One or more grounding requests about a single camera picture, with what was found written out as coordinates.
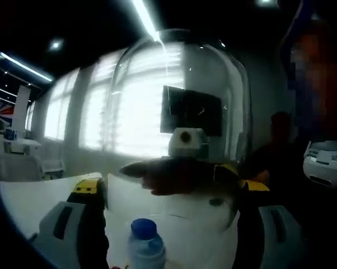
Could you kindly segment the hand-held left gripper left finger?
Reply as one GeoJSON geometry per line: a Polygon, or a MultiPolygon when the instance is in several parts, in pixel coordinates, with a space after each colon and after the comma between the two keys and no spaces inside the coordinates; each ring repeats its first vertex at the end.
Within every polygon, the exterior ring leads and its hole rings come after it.
{"type": "Polygon", "coordinates": [[[39,225],[39,252],[54,268],[109,268],[105,235],[105,184],[79,181],[39,225]]]}

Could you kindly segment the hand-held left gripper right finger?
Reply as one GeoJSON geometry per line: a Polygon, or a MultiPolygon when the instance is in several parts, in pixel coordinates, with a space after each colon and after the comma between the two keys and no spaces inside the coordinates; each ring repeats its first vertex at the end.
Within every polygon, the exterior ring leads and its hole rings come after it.
{"type": "Polygon", "coordinates": [[[233,268],[302,268],[307,242],[291,213],[263,184],[245,180],[238,198],[233,268]]]}

